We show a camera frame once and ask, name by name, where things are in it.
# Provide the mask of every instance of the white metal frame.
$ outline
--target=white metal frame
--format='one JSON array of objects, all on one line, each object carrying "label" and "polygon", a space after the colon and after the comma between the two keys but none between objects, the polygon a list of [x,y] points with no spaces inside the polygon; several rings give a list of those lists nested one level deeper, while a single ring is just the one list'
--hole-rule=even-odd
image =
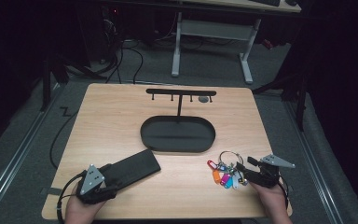
[{"label": "white metal frame", "polygon": [[252,84],[253,79],[249,69],[248,57],[251,52],[252,45],[255,42],[255,36],[257,35],[260,22],[261,20],[258,19],[255,21],[253,26],[243,26],[208,21],[182,20],[182,13],[179,12],[176,28],[176,44],[172,62],[172,76],[179,77],[181,35],[199,35],[247,41],[244,52],[240,53],[240,61],[245,82],[247,84]]}]

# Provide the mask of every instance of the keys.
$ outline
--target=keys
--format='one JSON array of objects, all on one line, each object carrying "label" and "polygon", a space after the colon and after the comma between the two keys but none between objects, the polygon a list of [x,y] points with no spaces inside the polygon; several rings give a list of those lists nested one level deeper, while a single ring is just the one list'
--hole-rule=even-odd
[{"label": "keys", "polygon": [[216,184],[223,186],[225,189],[237,189],[239,185],[247,185],[247,180],[243,179],[240,171],[236,170],[234,164],[229,166],[222,162],[215,163],[207,161],[208,166],[213,170],[213,181]]}]

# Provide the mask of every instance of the human hand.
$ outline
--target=human hand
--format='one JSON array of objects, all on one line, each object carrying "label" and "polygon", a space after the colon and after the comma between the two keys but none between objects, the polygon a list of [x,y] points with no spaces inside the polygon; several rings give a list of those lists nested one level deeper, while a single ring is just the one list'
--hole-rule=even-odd
[{"label": "human hand", "polygon": [[76,197],[77,184],[72,190],[72,196],[66,204],[65,223],[66,224],[90,224],[98,211],[103,207],[106,201],[96,204],[82,203]]},{"label": "human hand", "polygon": [[272,223],[292,223],[289,216],[287,215],[286,203],[282,189],[278,185],[275,185],[274,187],[268,189],[252,182],[250,182],[250,184],[257,191],[261,203],[266,209],[266,214],[271,219]]}]

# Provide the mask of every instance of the oval black tray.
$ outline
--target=oval black tray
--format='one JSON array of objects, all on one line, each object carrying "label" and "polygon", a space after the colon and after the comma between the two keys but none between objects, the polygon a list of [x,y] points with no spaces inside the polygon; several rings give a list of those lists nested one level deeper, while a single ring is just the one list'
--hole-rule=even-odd
[{"label": "oval black tray", "polygon": [[144,145],[154,151],[203,152],[216,137],[213,125],[206,119],[188,116],[155,116],[141,127]]}]

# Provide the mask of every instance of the dark background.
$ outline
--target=dark background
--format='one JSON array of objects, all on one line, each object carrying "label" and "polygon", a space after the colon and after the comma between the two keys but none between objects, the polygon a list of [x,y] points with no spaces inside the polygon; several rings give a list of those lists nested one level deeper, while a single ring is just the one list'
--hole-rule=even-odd
[{"label": "dark background", "polygon": [[[301,73],[306,56],[320,49],[312,58],[307,90],[326,138],[358,195],[358,1],[318,0],[300,4],[303,14],[329,20],[304,25],[300,33],[295,21],[264,20],[256,42],[268,39],[274,45],[293,44],[277,79]],[[0,134],[30,96],[43,74],[43,61],[52,51],[83,65],[104,57],[106,52],[92,51],[104,39],[88,35],[98,34],[103,27],[94,31],[82,29],[87,27],[84,14],[79,14],[82,10],[83,7],[71,4],[0,2]],[[171,12],[127,7],[120,12],[122,19],[129,19],[122,20],[121,26],[127,35],[149,43],[157,37],[154,31],[164,33],[170,28],[167,21],[172,20]],[[280,88],[294,92],[296,98],[297,84],[292,80]]]}]

